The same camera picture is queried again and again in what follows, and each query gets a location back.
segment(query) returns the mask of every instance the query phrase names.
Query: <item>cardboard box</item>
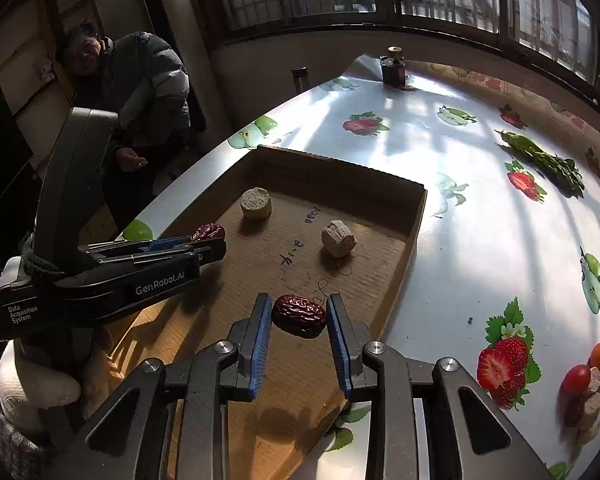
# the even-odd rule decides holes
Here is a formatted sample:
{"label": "cardboard box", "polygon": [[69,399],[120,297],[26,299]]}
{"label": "cardboard box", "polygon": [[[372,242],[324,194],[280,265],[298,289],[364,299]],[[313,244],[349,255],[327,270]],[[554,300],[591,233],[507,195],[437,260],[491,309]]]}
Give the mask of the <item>cardboard box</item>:
{"label": "cardboard box", "polygon": [[[243,218],[238,203],[254,186],[267,189],[272,199],[272,214],[262,222]],[[420,184],[390,174],[259,146],[165,232],[189,234],[218,222],[226,231],[227,254],[203,267],[199,290],[136,317],[112,354],[117,371],[126,376],[150,356],[166,363],[192,357],[225,338],[232,322],[249,317],[258,292],[273,298],[297,294],[322,305],[339,292],[350,318],[365,321],[372,336],[380,337],[415,247],[425,199]],[[320,241],[332,219],[344,221],[358,240],[353,252],[337,261]],[[327,331],[305,340],[272,327],[258,399],[229,406],[231,478],[291,475],[343,402]],[[177,435],[176,427],[173,444]]]}

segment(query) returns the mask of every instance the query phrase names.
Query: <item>man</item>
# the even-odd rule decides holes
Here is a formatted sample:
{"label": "man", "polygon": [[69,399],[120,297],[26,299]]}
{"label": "man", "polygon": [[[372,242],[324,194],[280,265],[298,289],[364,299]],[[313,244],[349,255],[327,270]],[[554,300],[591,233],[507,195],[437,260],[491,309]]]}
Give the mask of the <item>man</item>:
{"label": "man", "polygon": [[107,149],[103,192],[122,230],[154,198],[156,175],[189,137],[189,77],[163,40],[134,32],[101,38],[90,23],[72,28],[56,59],[74,76],[74,106],[118,114]]}

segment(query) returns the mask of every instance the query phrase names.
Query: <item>man's hand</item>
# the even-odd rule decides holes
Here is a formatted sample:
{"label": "man's hand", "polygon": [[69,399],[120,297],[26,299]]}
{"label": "man's hand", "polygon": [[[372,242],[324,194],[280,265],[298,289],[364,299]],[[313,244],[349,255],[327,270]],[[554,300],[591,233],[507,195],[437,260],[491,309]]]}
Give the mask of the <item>man's hand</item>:
{"label": "man's hand", "polygon": [[127,173],[139,170],[147,165],[147,160],[144,156],[138,156],[131,148],[119,148],[116,151],[116,160],[118,161],[120,169]]}

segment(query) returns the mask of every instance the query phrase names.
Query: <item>gloved hand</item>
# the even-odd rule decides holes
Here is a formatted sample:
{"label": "gloved hand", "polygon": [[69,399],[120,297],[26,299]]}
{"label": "gloved hand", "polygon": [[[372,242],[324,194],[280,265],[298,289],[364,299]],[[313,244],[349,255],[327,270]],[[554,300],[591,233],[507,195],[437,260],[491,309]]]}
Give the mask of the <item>gloved hand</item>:
{"label": "gloved hand", "polygon": [[108,375],[109,361],[99,346],[82,368],[78,383],[65,373],[28,362],[19,342],[9,341],[0,359],[0,405],[16,430],[35,439],[45,433],[39,409],[80,400],[86,420],[109,395]]}

